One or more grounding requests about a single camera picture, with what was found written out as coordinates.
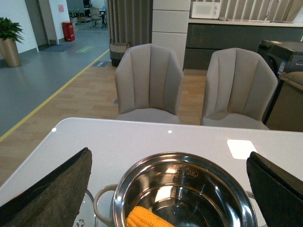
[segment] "microwave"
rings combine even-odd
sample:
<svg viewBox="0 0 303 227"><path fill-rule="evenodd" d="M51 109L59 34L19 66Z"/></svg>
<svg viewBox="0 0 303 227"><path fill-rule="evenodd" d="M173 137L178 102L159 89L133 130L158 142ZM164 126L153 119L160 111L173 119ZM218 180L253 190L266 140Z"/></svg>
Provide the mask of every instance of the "microwave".
<svg viewBox="0 0 303 227"><path fill-rule="evenodd" d="M200 19L218 19L220 9L220 2L193 1L190 5L190 17Z"/></svg>

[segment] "gray floor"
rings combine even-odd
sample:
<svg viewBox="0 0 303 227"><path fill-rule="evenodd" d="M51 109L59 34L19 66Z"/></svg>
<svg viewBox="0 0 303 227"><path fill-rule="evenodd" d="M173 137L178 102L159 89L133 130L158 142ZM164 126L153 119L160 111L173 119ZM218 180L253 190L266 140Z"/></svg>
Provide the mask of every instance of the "gray floor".
<svg viewBox="0 0 303 227"><path fill-rule="evenodd" d="M0 136L109 49L106 27L91 28L90 23L82 23L74 32L74 41L60 42L71 45L64 52L30 50L20 54L22 65L16 68L0 61ZM94 48L87 53L77 52L85 46ZM110 60L109 52L100 60Z"/></svg>

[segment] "white square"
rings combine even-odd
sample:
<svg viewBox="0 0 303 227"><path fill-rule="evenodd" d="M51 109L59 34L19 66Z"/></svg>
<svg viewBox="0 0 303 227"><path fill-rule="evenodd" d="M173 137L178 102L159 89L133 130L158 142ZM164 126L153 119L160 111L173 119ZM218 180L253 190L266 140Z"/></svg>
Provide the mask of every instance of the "white square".
<svg viewBox="0 0 303 227"><path fill-rule="evenodd" d="M252 151L257 152L256 148L249 140L227 140L227 145L235 159L249 158Z"/></svg>

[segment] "green leaves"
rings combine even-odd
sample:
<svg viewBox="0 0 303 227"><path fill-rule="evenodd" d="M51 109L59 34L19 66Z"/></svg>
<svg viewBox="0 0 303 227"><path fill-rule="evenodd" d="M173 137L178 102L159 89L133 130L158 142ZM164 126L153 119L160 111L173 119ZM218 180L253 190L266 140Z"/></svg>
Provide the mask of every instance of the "green leaves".
<svg viewBox="0 0 303 227"><path fill-rule="evenodd" d="M0 17L0 38L3 40L12 38L13 40L21 43L23 40L20 32L22 29L19 23L13 23L10 19Z"/></svg>

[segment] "green floor sign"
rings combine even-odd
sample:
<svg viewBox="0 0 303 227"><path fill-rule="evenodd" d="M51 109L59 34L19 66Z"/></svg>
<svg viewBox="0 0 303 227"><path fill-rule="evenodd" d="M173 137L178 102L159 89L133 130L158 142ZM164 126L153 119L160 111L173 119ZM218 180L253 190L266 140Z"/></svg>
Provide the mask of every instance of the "green floor sign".
<svg viewBox="0 0 303 227"><path fill-rule="evenodd" d="M76 51L77 53L87 53L88 51L94 49L94 46L85 46L81 48L80 50Z"/></svg>

